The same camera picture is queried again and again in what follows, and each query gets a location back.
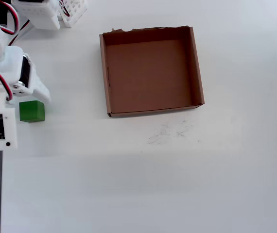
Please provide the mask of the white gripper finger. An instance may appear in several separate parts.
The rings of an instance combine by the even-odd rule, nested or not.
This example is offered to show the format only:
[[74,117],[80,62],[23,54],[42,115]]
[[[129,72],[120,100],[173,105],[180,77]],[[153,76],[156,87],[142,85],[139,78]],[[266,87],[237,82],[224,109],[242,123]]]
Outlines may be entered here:
[[32,96],[39,99],[43,103],[50,103],[51,96],[48,88],[43,84],[41,79],[38,77],[34,63],[29,60],[30,75],[28,89],[31,91]]

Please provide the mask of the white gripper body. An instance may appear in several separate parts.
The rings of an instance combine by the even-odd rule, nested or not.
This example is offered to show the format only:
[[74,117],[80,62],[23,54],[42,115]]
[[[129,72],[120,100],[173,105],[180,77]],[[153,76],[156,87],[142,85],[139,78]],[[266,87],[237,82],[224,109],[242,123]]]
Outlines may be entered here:
[[30,58],[20,47],[7,46],[1,72],[17,97],[33,94],[33,67]]

